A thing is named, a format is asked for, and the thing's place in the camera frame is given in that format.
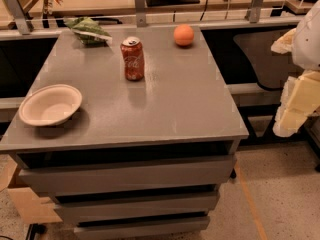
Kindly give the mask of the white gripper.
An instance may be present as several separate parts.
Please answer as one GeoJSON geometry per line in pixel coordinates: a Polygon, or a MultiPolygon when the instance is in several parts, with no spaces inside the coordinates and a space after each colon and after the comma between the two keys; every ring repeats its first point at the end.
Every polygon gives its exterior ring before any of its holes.
{"type": "Polygon", "coordinates": [[[290,137],[320,107],[320,72],[312,71],[320,70],[320,0],[296,29],[273,42],[271,51],[279,54],[292,52],[293,62],[305,69],[298,78],[288,77],[275,116],[274,134],[290,137]]]}

